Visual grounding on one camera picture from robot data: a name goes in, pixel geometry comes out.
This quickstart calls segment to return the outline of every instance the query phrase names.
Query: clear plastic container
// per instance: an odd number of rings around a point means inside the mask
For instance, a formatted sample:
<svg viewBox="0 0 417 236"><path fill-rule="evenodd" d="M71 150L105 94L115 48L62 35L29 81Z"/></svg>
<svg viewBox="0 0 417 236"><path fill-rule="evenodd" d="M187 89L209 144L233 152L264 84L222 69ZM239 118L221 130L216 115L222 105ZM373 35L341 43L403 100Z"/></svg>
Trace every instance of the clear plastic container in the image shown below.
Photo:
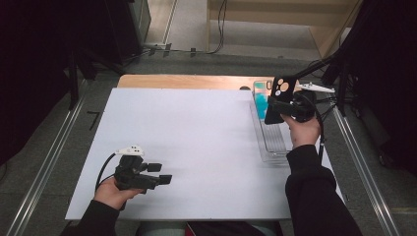
<svg viewBox="0 0 417 236"><path fill-rule="evenodd" d="M251 112L254 120L255 131L258 138L261 158L263 162L288 165L286 155L288 153L279 124L266 125L265 115L268 108L268 96L270 94L271 81L254 82L254 104L251 104Z"/></svg>

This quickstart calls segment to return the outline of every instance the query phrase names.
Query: wooden table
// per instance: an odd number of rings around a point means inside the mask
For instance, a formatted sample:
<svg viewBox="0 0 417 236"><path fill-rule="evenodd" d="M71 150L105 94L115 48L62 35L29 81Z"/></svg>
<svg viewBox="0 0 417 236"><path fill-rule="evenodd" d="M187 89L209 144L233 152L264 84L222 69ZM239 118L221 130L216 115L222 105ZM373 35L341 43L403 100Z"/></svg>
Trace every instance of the wooden table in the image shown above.
<svg viewBox="0 0 417 236"><path fill-rule="evenodd" d="M239 89L253 88L255 81L273 80L273 77L196 76L196 75L125 75L118 88L158 89Z"/></svg>

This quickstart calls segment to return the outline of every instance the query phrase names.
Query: black sleeve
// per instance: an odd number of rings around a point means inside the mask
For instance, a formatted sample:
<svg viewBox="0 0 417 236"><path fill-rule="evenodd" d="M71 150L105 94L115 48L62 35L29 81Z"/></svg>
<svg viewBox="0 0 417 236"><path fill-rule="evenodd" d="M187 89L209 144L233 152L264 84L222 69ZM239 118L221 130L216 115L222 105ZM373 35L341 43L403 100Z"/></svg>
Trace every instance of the black sleeve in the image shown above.
<svg viewBox="0 0 417 236"><path fill-rule="evenodd" d="M332 172L322 167L315 146L287 154L291 175L285 185L294 233L301 235L362 235L340 196Z"/></svg>
<svg viewBox="0 0 417 236"><path fill-rule="evenodd" d="M77 226L67 227L61 236L116 236L115 224L119 210L91 200Z"/></svg>

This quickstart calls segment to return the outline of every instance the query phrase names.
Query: metal rail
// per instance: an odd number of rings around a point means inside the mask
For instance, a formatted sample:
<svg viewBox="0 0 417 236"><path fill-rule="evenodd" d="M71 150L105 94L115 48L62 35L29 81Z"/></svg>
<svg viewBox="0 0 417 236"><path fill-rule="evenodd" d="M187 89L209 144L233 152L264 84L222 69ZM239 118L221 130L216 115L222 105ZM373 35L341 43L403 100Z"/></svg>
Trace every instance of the metal rail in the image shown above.
<svg viewBox="0 0 417 236"><path fill-rule="evenodd" d="M337 124L340 131L345 139L349 148L350 154L352 155L353 162L356 165L359 176L362 179L365 190L368 193L371 204L374 211L380 221L381 227L383 228L386 235L401 235L395 222L391 216L389 207L386 204L384 196L381 194L377 183L372 176L371 170L366 163L364 155L356 142L356 139L350 129L349 123L346 117L342 117L336 107L333 109L334 117L336 118Z"/></svg>
<svg viewBox="0 0 417 236"><path fill-rule="evenodd" d="M89 88L89 83L86 80L83 80L81 84L81 97L76 106L68 112L64 123L62 124L45 160L43 161L39 171L37 172L36 177L34 178L33 183L30 186L27 194L25 195L19 211L15 216L15 219L12 222L12 225L7 232L8 236L20 236L23 235L26 226L30 220L30 217L36 207L36 204L42 194L43 189L46 186L46 183L49 179L49 176L55 166L56 161L59 158L62 147L67 141L68 135L70 134L74 123L80 113L80 110L84 104L86 97L86 91Z"/></svg>

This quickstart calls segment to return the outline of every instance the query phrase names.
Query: white connector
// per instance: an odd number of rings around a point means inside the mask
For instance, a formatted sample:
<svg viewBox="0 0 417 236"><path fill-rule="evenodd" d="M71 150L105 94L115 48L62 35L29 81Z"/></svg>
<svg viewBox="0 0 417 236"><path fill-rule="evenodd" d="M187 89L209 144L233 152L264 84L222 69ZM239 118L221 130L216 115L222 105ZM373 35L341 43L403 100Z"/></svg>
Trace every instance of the white connector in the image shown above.
<svg viewBox="0 0 417 236"><path fill-rule="evenodd" d="M116 150L116 154L122 155L145 155L145 152L139 146L130 146Z"/></svg>
<svg viewBox="0 0 417 236"><path fill-rule="evenodd" d="M334 92L334 88L324 88L320 86L313 85L313 83L304 84L304 85L298 85L296 86L301 89L305 90L312 90L312 91L323 91L323 92Z"/></svg>

